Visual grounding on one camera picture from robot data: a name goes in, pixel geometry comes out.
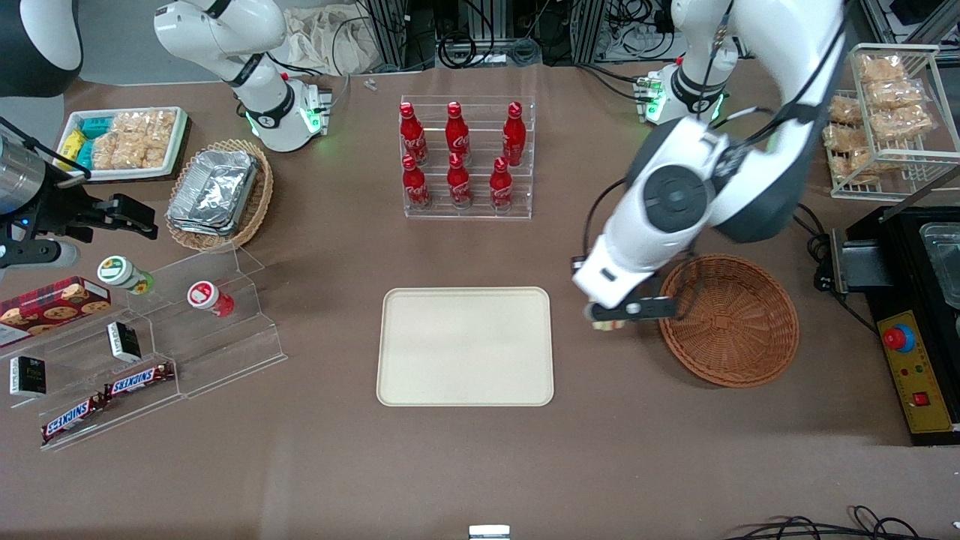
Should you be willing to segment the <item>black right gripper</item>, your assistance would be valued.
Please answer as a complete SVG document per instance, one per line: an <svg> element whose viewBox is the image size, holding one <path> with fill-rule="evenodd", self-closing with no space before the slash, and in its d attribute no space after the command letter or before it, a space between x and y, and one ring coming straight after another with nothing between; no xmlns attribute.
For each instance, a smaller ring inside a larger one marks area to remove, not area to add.
<svg viewBox="0 0 960 540"><path fill-rule="evenodd" d="M57 184L57 178L45 178L34 198L30 239L61 236L93 242L93 229L124 230L148 240L158 238L155 210L151 206L120 193L102 201L89 195L81 185L60 188Z"/></svg>

